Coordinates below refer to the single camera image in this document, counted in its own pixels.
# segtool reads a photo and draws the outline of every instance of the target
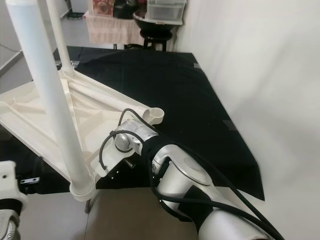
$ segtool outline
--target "floor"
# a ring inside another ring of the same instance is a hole
[[[112,48],[112,44],[89,42],[85,20],[62,20],[66,44]],[[48,32],[51,48],[56,48]],[[0,93],[32,80],[25,58],[0,78]],[[29,195],[21,214],[23,240],[196,240],[193,223],[180,222],[165,212],[149,188],[100,190],[91,212],[70,193]]]

